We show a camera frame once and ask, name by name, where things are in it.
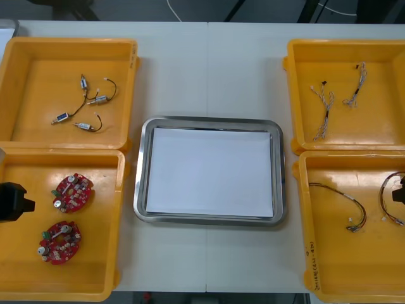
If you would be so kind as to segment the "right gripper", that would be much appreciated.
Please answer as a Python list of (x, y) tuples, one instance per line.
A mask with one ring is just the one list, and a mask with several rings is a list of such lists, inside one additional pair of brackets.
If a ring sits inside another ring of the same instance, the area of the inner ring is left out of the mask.
[(396, 189), (392, 192), (392, 200), (405, 203), (405, 176), (401, 179), (401, 186), (401, 189)]

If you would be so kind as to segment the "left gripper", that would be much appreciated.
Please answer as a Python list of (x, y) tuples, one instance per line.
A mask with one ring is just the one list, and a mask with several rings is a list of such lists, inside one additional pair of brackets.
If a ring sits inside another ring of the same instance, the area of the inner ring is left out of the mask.
[(1, 183), (1, 221), (16, 221), (23, 213), (35, 210), (35, 201), (24, 197), (26, 190), (12, 182)]

